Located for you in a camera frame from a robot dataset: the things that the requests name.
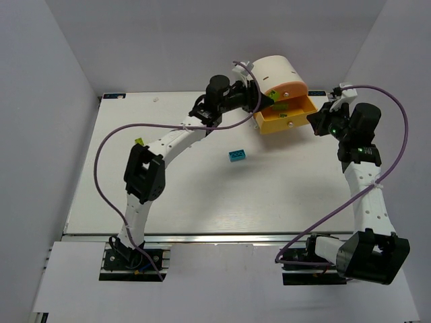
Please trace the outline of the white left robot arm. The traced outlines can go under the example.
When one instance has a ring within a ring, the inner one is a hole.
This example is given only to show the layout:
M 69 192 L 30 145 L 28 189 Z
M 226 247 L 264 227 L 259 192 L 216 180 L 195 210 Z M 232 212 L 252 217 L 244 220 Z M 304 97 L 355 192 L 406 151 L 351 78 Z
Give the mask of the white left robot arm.
M 220 125 L 224 113 L 237 108 L 248 113 L 260 112 L 274 103 L 273 98 L 258 91 L 254 81 L 236 81 L 231 85 L 226 76 L 216 75 L 210 79 L 205 93 L 197 98 L 178 129 L 149 145 L 134 145 L 124 175 L 127 224 L 118 234 L 121 243 L 128 248 L 144 243 L 150 207 L 165 188 L 165 169 L 174 158 L 208 136 Z

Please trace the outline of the long teal lego brick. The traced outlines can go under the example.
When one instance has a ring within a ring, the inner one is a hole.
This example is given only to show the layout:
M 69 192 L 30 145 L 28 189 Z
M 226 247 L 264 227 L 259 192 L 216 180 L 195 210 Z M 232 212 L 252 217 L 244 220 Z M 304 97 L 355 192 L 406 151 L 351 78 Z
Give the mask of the long teal lego brick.
M 228 153 L 228 157 L 229 157 L 230 162 L 238 162 L 238 161 L 246 159 L 246 153 L 243 149 L 236 150 L 236 151 L 230 151 Z

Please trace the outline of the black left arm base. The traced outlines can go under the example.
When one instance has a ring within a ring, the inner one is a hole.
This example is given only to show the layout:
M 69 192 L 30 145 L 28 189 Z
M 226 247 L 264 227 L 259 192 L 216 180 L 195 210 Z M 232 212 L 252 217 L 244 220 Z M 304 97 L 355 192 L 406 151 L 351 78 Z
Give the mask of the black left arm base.
M 166 277 L 170 254 L 163 249 L 136 249 L 124 246 L 117 236 L 110 236 L 104 251 L 99 281 L 156 282 Z

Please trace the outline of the orange drawer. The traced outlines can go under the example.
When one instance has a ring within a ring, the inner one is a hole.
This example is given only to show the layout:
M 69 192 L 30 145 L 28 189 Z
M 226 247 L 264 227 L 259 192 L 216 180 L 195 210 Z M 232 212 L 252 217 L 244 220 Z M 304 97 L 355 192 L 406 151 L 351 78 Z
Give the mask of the orange drawer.
M 302 97 L 308 93 L 308 86 L 302 81 L 292 81 L 271 87 L 265 92 L 265 95 L 267 95 L 272 89 L 279 93 L 279 98 L 276 102 Z M 285 92 L 290 94 L 287 98 L 284 97 Z

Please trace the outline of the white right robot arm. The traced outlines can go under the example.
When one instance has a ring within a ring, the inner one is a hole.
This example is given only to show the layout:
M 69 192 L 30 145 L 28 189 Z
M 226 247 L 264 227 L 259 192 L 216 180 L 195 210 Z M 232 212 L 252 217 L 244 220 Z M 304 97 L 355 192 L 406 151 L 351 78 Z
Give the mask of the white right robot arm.
M 347 103 L 333 108 L 330 102 L 307 117 L 315 135 L 338 140 L 337 156 L 355 199 L 354 233 L 347 241 L 313 235 L 308 245 L 316 256 L 334 264 L 340 277 L 389 285 L 410 245 L 396 234 L 377 182 L 381 158 L 372 141 L 380 118 L 380 109 L 372 104 L 359 103 L 350 111 Z

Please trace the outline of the yellow drawer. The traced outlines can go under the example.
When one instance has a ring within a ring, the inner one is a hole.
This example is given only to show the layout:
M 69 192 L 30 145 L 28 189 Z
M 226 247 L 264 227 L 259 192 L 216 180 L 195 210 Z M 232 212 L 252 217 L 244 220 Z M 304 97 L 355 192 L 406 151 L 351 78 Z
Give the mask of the yellow drawer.
M 317 112 L 316 106 L 308 96 L 291 98 L 276 102 L 274 105 L 254 114 L 254 119 L 262 135 L 286 131 L 307 125 L 307 116 Z

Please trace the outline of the lime small lego brick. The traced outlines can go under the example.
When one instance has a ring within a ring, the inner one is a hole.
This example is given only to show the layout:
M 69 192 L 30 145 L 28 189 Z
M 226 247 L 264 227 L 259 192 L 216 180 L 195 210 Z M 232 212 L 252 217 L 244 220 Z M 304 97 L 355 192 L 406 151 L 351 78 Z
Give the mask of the lime small lego brick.
M 144 146 L 145 144 L 144 144 L 144 142 L 143 142 L 143 140 L 142 140 L 142 138 L 137 138 L 136 140 L 135 140 L 135 143 L 136 144 L 139 144 L 139 145 L 141 145 L 141 146 Z

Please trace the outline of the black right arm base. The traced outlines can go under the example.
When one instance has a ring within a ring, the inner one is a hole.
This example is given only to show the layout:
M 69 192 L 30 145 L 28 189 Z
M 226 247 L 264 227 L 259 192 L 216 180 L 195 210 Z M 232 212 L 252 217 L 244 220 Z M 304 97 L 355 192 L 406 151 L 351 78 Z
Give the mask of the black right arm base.
M 349 279 L 340 277 L 335 265 L 317 256 L 316 238 L 309 237 L 305 246 L 288 248 L 280 257 L 285 286 L 346 285 Z

